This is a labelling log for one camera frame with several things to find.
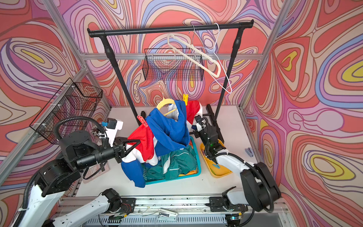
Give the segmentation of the red clothespin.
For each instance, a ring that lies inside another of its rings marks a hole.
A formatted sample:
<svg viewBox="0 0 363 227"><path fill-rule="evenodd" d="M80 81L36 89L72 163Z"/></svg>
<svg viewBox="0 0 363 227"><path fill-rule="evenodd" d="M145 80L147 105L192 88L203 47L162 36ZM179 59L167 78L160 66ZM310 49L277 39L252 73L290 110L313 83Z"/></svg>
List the red clothespin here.
<svg viewBox="0 0 363 227"><path fill-rule="evenodd" d="M141 116L141 115L138 115L137 116L137 119L139 120L139 122L145 127L147 128L148 127L148 124L146 122L146 120Z"/></svg>

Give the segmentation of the blue white red jacket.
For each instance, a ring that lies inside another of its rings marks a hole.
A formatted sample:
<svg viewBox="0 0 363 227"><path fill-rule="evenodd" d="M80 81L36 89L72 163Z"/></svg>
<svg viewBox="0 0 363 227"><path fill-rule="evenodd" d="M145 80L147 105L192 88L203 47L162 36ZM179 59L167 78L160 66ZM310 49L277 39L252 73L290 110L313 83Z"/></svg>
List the blue white red jacket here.
<svg viewBox="0 0 363 227"><path fill-rule="evenodd" d="M141 125L128 137L141 140L121 161L124 174L136 187L193 175L199 169L197 152L190 144L190 131L196 124L195 117L202 116L202 105L192 100L186 106L183 100L175 100L167 112L172 109L177 110L164 116L154 108L146 117L148 127Z"/></svg>

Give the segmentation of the yellow clothespin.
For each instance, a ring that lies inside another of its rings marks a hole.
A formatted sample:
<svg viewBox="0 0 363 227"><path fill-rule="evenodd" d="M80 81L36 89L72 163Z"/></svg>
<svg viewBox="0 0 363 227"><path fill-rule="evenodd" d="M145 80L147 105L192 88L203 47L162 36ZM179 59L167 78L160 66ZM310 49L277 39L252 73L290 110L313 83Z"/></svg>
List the yellow clothespin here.
<svg viewBox="0 0 363 227"><path fill-rule="evenodd" d="M185 105L188 105L188 100L189 100L189 95L188 94L183 94L183 101L185 103Z"/></svg>

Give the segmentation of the white wire hanger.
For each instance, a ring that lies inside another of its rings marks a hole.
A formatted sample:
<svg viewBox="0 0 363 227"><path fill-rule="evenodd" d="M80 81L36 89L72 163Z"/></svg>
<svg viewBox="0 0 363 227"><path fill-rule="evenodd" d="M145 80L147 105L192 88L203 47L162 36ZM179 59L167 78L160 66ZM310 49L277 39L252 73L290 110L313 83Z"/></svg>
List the white wire hanger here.
<svg viewBox="0 0 363 227"><path fill-rule="evenodd" d="M226 69L224 68L219 56L217 55L216 53L216 50L217 50L217 42L218 42L218 38L219 38L219 35L220 35L220 26L218 23L214 23L213 25L216 25L217 27L217 35L216 35L216 38L215 38L215 42L213 44L213 46L211 48L208 48L208 47L204 47L204 46L200 46L201 49L203 50L208 50L208 51L211 51L213 53L213 55L216 57L216 61L217 61L217 66L220 66L223 73L224 73L224 76L225 76L225 79L227 79L227 84L229 86L229 89L227 88L223 88L223 85L221 85L217 79L214 79L214 81L223 89L223 91L227 92L228 94L232 94L233 92L233 88L232 88L232 84L231 84L231 81L230 79L227 78L227 71Z"/></svg>

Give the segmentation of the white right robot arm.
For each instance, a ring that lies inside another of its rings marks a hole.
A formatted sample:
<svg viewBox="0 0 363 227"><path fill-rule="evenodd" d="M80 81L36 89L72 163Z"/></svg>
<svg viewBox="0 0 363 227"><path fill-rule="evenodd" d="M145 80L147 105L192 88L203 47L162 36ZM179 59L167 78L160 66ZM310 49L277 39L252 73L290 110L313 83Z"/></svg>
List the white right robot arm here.
<svg viewBox="0 0 363 227"><path fill-rule="evenodd" d="M209 123L197 123L196 128L194 133L202 140L205 157L237 174L242 182L241 188L234 186L222 193L222 207L231 209L232 206L248 205L254 211L272 213L281 191L266 164L247 162L229 152L219 143L216 129Z"/></svg>

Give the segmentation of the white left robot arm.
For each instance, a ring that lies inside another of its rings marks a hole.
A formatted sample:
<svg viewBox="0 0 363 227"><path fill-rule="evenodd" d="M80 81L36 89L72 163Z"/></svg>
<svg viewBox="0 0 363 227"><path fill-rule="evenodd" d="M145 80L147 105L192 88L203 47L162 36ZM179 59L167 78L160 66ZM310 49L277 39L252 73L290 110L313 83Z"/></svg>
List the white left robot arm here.
<svg viewBox="0 0 363 227"><path fill-rule="evenodd" d="M72 121L92 122L100 132L101 145L92 142L86 130L74 131L64 137L59 128ZM106 129L91 117L74 116L59 121L53 133L60 145L61 154L55 160L40 168L27 183L19 214L14 227L76 227L95 215L104 212L125 214L132 212L114 189L107 189L95 200L62 218L48 219L48 216L70 186L81 178L81 172L96 164L104 164L111 159L121 163L131 151L140 145L140 140L122 138L121 143L112 145Z"/></svg>

